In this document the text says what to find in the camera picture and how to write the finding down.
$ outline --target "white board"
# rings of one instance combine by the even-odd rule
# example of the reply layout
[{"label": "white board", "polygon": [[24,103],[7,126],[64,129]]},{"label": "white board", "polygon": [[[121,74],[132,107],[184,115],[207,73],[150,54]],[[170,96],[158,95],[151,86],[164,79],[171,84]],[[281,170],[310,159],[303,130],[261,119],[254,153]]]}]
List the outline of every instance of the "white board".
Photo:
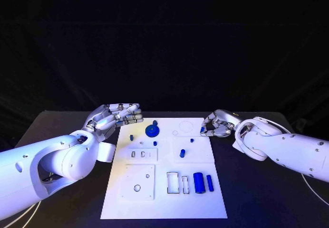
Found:
[{"label": "white board", "polygon": [[[157,121],[160,133],[150,138],[145,135],[145,127],[153,120]],[[127,125],[119,129],[101,219],[226,218],[209,138],[199,135],[202,121],[203,118],[144,118],[144,122]],[[178,157],[180,147],[186,149],[186,161]],[[150,155],[151,162],[142,162],[140,159],[138,161],[131,160],[128,157],[131,149],[157,149],[157,159]],[[122,197],[121,194],[121,185],[124,176],[127,176],[127,165],[154,165],[154,191],[150,199],[122,199],[125,196]],[[167,193],[167,172],[178,174],[178,194]],[[194,193],[193,173],[196,172],[203,174],[203,194]],[[212,177],[213,192],[209,192],[206,175]],[[181,176],[187,177],[189,194],[183,194]],[[132,197],[134,193],[138,197],[140,191],[132,191],[131,180],[127,183],[129,185],[127,189],[131,192],[128,197]]]}]

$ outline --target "white robotic arm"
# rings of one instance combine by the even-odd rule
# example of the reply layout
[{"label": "white robotic arm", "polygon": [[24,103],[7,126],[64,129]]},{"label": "white robotic arm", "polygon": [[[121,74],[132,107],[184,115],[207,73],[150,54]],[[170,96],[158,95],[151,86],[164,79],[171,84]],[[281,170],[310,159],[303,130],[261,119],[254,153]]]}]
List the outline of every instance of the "white robotic arm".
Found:
[{"label": "white robotic arm", "polygon": [[[206,131],[212,122],[215,129]],[[202,136],[226,137],[235,131],[232,147],[252,159],[262,161],[267,157],[301,174],[329,182],[329,142],[300,134],[282,133],[278,124],[261,117],[242,120],[225,110],[216,110],[202,123]]]},{"label": "white robotic arm", "polygon": [[[140,112],[138,104],[102,105],[80,130],[0,153],[0,220],[82,179],[96,160],[111,162],[115,146],[102,141],[115,127],[142,121]],[[46,180],[40,166],[54,174]]]}]

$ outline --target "rectangular hole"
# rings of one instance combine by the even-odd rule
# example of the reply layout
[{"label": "rectangular hole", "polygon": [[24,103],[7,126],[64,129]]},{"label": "rectangular hole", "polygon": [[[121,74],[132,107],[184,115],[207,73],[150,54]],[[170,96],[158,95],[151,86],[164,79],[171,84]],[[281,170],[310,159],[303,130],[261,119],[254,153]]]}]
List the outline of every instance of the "rectangular hole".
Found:
[{"label": "rectangular hole", "polygon": [[189,190],[189,180],[187,180],[187,177],[186,176],[181,177],[181,181],[183,181],[183,194],[189,194],[190,193],[190,190]]},{"label": "rectangular hole", "polygon": [[178,193],[178,173],[177,172],[167,172],[167,193]]}]

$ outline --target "table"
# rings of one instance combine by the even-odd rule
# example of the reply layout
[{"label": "table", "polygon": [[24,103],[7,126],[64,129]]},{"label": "table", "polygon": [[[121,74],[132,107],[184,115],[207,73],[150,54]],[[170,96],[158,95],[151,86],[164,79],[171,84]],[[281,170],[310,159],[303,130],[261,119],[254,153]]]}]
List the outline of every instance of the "table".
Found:
[{"label": "table", "polygon": [[[209,112],[142,112],[144,117],[206,117]],[[261,116],[290,125],[280,113],[236,112],[242,117]],[[39,114],[17,144],[69,134],[80,129],[89,112],[44,111]],[[115,144],[118,130],[105,142]],[[327,227],[329,207],[310,192],[297,172],[278,166],[269,158],[256,161],[232,148],[233,136],[210,137],[215,165],[228,219],[119,219],[101,220],[101,209],[111,172],[111,163],[96,161],[89,175],[40,202],[27,225],[47,228],[83,227]],[[329,189],[329,184],[307,178],[310,184]],[[33,210],[10,226],[21,227]],[[17,213],[0,221],[8,224]]]}]

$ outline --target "black curtain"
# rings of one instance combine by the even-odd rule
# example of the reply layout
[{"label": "black curtain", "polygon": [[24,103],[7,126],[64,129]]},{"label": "black curtain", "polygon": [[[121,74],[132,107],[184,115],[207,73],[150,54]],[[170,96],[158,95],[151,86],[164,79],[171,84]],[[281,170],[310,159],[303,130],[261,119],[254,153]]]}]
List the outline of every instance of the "black curtain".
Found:
[{"label": "black curtain", "polygon": [[324,5],[30,1],[1,8],[0,134],[43,110],[277,111],[329,139]]}]

